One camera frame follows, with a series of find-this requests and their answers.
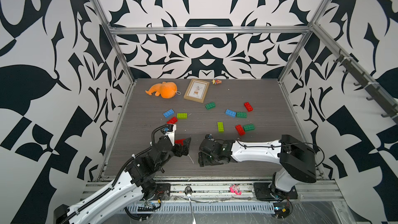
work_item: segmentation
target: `ventilation grille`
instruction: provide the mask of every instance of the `ventilation grille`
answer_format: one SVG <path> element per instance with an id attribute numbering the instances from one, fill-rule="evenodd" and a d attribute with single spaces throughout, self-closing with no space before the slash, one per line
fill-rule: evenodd
<path id="1" fill-rule="evenodd" d="M 138 207 L 143 204 L 128 206 L 128 210 L 132 213 L 150 214 L 153 212 L 136 212 Z M 201 203 L 192 202 L 194 213 L 215 214 L 215 213 L 264 213 L 274 214 L 273 204 L 270 202 L 216 202 Z M 189 202 L 187 203 L 164 203 L 162 207 L 156 210 L 159 214 L 190 214 L 191 209 Z"/>

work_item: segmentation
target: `picture frame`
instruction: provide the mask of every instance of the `picture frame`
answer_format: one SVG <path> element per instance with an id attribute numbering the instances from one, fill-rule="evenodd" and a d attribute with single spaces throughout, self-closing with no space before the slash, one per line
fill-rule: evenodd
<path id="1" fill-rule="evenodd" d="M 203 103 L 205 101 L 207 89 L 209 89 L 210 82 L 205 82 L 198 79 L 191 79 L 188 88 L 184 94 L 184 99 Z"/>

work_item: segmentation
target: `gray wooden floor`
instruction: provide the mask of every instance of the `gray wooden floor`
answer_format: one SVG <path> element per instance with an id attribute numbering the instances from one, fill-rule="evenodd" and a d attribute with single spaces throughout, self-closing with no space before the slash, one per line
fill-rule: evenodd
<path id="1" fill-rule="evenodd" d="M 264 142 L 280 139 L 282 134 L 290 134 L 301 140 L 300 134 L 293 121 L 291 113 L 282 96 L 278 82 L 272 79 L 263 80 L 223 80 L 220 85 L 210 84 L 206 94 L 205 104 L 215 102 L 216 107 L 207 110 L 204 104 L 189 101 L 183 98 L 190 79 L 168 79 L 167 82 L 175 82 L 182 93 L 171 99 L 164 99 L 154 94 L 149 96 L 145 90 L 155 83 L 161 83 L 161 79 L 138 79 L 132 92 L 132 97 L 123 119 L 116 143 L 113 147 L 106 175 L 116 175 L 123 163 L 131 157 L 131 154 L 149 147 L 150 134 L 156 127 L 167 122 L 163 113 L 173 109 L 178 112 L 188 113 L 187 119 L 177 122 L 176 139 L 191 137 L 189 154 L 187 156 L 173 157 L 164 167 L 164 176 L 178 177 L 265 177 L 271 176 L 281 166 L 274 163 L 247 161 L 230 163 L 219 166 L 199 167 L 198 148 L 206 134 L 211 133 L 216 139 L 236 139 L 238 133 L 235 126 L 254 124 L 254 131 L 246 132 L 242 137 L 245 142 Z M 225 114 L 226 109 L 235 112 L 246 111 L 243 103 L 249 102 L 254 108 L 248 112 L 247 118 L 232 118 Z M 224 123 L 224 132 L 219 133 L 217 122 Z"/>

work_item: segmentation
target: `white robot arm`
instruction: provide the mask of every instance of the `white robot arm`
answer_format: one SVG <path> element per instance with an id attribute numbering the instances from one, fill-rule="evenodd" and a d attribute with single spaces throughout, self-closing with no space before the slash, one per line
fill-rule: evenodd
<path id="1" fill-rule="evenodd" d="M 238 139 L 222 140 L 221 143 L 208 134 L 199 150 L 201 167 L 248 160 L 281 164 L 283 168 L 275 172 L 269 185 L 270 196 L 278 201 L 287 198 L 297 182 L 316 182 L 315 151 L 290 135 L 282 135 L 280 140 L 271 142 L 241 142 Z"/>
<path id="2" fill-rule="evenodd" d="M 155 143 L 155 133 L 158 131 L 164 136 Z M 61 205 L 56 208 L 54 224 L 99 224 L 131 203 L 152 198 L 157 187 L 153 180 L 156 172 L 164 172 L 162 167 L 171 157 L 186 156 L 189 153 L 191 138 L 179 140 L 175 144 L 175 131 L 175 124 L 156 128 L 152 132 L 151 147 L 137 155 L 133 154 L 112 182 L 84 201 L 70 207 Z"/>

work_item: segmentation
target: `green lego brick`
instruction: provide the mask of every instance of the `green lego brick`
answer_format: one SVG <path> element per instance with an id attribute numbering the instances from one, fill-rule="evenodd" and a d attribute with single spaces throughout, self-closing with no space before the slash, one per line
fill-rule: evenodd
<path id="1" fill-rule="evenodd" d="M 210 102 L 210 103 L 206 104 L 205 107 L 206 107 L 207 110 L 210 110 L 210 109 L 216 107 L 216 103 Z"/>
<path id="2" fill-rule="evenodd" d="M 187 113 L 177 113 L 177 118 L 178 119 L 185 119 L 188 117 Z"/>
<path id="3" fill-rule="evenodd" d="M 236 117 L 238 117 L 238 118 L 247 118 L 248 114 L 245 113 L 245 112 L 237 112 L 236 113 Z"/>
<path id="4" fill-rule="evenodd" d="M 247 125 L 244 125 L 244 126 L 243 126 L 243 129 L 245 130 L 245 132 L 247 132 L 247 131 L 254 130 L 255 127 L 254 127 L 253 124 L 247 124 Z"/>
<path id="5" fill-rule="evenodd" d="M 224 131 L 224 125 L 222 122 L 217 122 L 217 126 L 218 126 L 218 131 L 219 132 L 223 132 Z"/>

